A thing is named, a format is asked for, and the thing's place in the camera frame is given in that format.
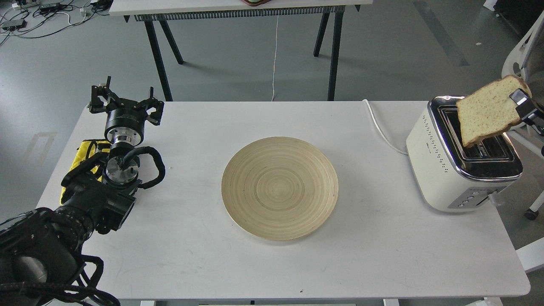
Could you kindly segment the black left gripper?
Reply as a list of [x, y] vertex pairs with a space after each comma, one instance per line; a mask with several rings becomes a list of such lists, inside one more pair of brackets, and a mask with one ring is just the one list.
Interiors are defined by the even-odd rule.
[[154, 126], [161, 124], [164, 102], [155, 98], [155, 89], [150, 87], [149, 97], [142, 104], [128, 99], [109, 103], [110, 83], [108, 76], [105, 83], [91, 87], [89, 112], [107, 113], [105, 139], [110, 143], [141, 143], [146, 120]]

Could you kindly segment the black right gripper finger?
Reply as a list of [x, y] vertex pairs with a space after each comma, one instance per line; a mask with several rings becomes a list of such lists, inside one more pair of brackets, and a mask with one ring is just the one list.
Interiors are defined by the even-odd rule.
[[509, 98], [516, 104], [516, 112], [520, 120], [532, 127], [540, 137], [543, 137], [544, 113], [542, 108], [520, 88], [511, 93]]

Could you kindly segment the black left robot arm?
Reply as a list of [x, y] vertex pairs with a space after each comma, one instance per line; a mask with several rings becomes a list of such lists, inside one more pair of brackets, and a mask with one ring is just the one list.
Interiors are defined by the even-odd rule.
[[62, 179], [60, 206], [12, 217], [1, 224], [2, 306], [43, 306], [52, 300], [90, 306], [118, 306], [99, 290], [104, 262], [84, 255], [94, 232], [121, 228], [134, 207], [135, 193], [165, 178], [162, 157], [142, 146], [145, 123], [161, 123], [164, 102], [153, 89], [142, 101], [118, 97], [105, 85], [91, 88], [90, 113], [105, 113], [109, 151], [88, 147], [85, 159]]

